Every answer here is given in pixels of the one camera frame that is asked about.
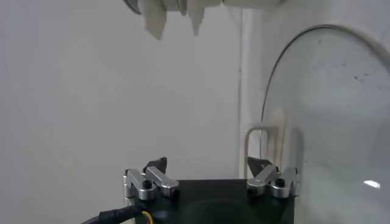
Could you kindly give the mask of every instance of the metal jaw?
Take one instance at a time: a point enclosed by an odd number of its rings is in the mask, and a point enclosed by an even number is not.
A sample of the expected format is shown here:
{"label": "metal jaw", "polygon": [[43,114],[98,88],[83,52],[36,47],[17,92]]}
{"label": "metal jaw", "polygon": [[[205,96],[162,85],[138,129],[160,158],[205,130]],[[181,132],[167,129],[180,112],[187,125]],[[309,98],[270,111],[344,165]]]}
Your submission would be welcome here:
{"label": "metal jaw", "polygon": [[271,182],[271,194],[276,198],[288,198],[299,195],[300,176],[297,169],[288,167],[282,175]]}
{"label": "metal jaw", "polygon": [[263,195],[268,183],[277,178],[277,168],[270,164],[266,166],[256,177],[248,179],[246,182],[247,192],[251,196]]}
{"label": "metal jaw", "polygon": [[124,197],[134,198],[138,194],[140,200],[153,200],[155,197],[156,185],[150,180],[145,179],[140,171],[128,169],[123,175]]}
{"label": "metal jaw", "polygon": [[145,177],[160,187],[163,196],[172,198],[177,195],[177,187],[179,186],[179,182],[177,180],[169,179],[156,167],[147,167],[145,171]]}

